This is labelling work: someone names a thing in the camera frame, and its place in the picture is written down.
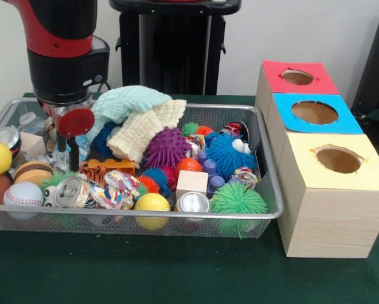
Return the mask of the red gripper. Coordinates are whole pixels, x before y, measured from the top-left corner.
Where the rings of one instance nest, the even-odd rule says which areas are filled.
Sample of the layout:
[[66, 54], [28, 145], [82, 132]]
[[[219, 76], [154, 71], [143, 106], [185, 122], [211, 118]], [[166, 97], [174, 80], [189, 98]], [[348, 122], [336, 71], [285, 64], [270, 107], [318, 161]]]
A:
[[87, 134], [94, 125], [94, 114], [86, 107], [72, 108], [55, 119], [57, 128], [56, 169], [68, 170], [66, 162], [67, 140], [69, 138], [69, 164], [70, 170], [78, 172], [80, 168], [79, 146], [75, 136]]

